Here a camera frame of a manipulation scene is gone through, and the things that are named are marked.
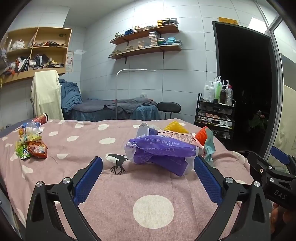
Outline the person's right hand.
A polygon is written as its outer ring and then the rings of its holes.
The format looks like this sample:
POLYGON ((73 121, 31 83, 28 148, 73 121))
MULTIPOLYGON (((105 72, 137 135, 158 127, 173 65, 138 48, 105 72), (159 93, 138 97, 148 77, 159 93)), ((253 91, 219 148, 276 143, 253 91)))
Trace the person's right hand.
POLYGON ((273 204, 270 214, 271 240, 295 240, 295 210, 273 204))

